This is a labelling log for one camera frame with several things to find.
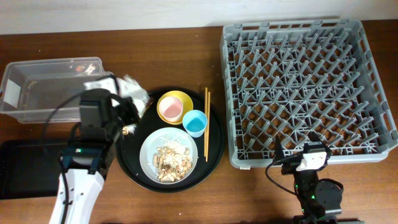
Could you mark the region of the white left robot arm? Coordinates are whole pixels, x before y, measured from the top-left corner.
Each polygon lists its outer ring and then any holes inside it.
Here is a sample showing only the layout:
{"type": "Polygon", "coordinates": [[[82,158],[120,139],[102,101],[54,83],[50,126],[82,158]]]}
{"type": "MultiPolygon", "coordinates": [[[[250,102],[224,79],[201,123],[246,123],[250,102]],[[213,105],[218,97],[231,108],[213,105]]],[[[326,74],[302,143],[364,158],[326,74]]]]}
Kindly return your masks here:
{"type": "Polygon", "coordinates": [[[81,120],[58,157],[60,176],[51,223],[89,222],[123,127],[137,124],[144,110],[144,104],[131,97],[81,96],[81,120]]]}

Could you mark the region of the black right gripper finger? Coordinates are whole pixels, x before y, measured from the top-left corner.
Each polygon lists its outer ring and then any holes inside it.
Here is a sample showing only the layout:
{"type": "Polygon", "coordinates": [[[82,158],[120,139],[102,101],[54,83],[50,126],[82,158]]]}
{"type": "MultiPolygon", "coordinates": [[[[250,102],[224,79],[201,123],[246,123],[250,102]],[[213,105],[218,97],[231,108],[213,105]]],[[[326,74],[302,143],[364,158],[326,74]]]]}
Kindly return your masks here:
{"type": "Polygon", "coordinates": [[[279,162],[284,159],[283,147],[281,145],[280,139],[278,136],[275,137],[275,149],[274,149],[274,162],[279,162]]]}
{"type": "Polygon", "coordinates": [[[317,136],[315,131],[310,131],[309,134],[310,142],[308,143],[309,151],[317,151],[317,152],[326,152],[328,156],[332,155],[331,149],[323,143],[320,138],[317,136]]]}

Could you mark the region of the pink cup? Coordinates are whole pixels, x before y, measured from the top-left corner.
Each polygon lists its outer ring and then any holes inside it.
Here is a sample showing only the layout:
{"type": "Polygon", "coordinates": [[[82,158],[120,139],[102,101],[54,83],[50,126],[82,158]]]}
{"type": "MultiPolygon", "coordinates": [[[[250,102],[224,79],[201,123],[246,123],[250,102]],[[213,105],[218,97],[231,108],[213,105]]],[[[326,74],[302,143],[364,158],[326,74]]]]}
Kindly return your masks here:
{"type": "Polygon", "coordinates": [[[183,113],[183,103],[175,96],[167,96],[159,103],[159,112],[168,122],[178,121],[183,113]]]}

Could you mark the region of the blue cup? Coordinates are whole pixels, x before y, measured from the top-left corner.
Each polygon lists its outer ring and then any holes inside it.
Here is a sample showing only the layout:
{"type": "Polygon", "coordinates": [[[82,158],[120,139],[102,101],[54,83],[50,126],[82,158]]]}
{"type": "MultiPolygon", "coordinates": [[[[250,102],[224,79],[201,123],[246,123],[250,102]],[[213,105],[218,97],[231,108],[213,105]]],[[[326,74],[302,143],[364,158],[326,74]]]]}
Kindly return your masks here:
{"type": "Polygon", "coordinates": [[[183,127],[193,138],[199,138],[205,132],[207,117],[200,110],[191,110],[183,117],[183,127]]]}

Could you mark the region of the yellow bowl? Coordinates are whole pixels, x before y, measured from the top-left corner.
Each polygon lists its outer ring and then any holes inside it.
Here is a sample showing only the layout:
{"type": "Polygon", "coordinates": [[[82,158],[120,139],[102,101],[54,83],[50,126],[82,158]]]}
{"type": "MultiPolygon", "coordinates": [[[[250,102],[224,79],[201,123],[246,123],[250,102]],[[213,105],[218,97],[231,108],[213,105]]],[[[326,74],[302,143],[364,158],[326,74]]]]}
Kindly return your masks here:
{"type": "Polygon", "coordinates": [[[159,117],[161,118],[161,120],[163,120],[163,121],[165,121],[166,123],[169,123],[169,124],[171,124],[171,125],[179,125],[179,124],[182,124],[182,122],[183,122],[183,117],[185,116],[185,114],[188,113],[189,111],[193,110],[193,101],[192,101],[192,99],[189,97],[189,95],[188,95],[187,93],[182,92],[182,91],[178,91],[178,90],[173,90],[173,91],[168,91],[167,93],[163,94],[163,95],[159,98],[156,108],[157,108],[157,114],[159,115],[159,117]],[[163,115],[161,114],[161,112],[160,112],[160,110],[159,110],[160,102],[161,102],[164,98],[166,98],[166,97],[168,97],[168,96],[174,96],[174,97],[178,98],[178,99],[182,102],[182,104],[183,104],[182,116],[181,116],[178,120],[176,120],[175,122],[167,121],[167,120],[163,117],[163,115]]]}

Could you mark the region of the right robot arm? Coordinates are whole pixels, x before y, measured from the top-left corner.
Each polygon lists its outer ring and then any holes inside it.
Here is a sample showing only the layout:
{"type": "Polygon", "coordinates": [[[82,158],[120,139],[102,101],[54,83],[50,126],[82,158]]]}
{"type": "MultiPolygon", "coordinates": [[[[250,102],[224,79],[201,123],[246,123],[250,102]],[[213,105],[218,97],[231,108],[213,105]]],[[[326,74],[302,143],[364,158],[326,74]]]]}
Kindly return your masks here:
{"type": "Polygon", "coordinates": [[[303,150],[291,156],[283,152],[279,138],[275,139],[273,166],[281,165],[281,174],[294,177],[293,195],[297,197],[302,214],[293,217],[294,223],[337,223],[341,213],[343,184],[332,179],[319,179],[318,172],[328,165],[331,149],[311,131],[303,150]]]}

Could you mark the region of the white tissue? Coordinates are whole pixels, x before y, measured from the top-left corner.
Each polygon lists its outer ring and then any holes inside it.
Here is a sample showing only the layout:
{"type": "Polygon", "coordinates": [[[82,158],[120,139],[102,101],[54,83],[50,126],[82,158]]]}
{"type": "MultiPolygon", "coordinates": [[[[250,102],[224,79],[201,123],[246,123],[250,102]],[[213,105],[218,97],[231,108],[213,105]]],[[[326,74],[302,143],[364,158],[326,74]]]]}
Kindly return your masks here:
{"type": "MultiPolygon", "coordinates": [[[[139,113],[139,122],[146,112],[145,103],[150,98],[148,92],[129,75],[125,75],[123,78],[109,75],[107,77],[100,78],[99,80],[85,82],[84,87],[85,90],[103,88],[109,90],[111,95],[119,95],[122,98],[132,98],[133,104],[136,106],[139,113]]],[[[122,128],[121,135],[134,134],[139,122],[137,124],[124,126],[122,128]]]]}

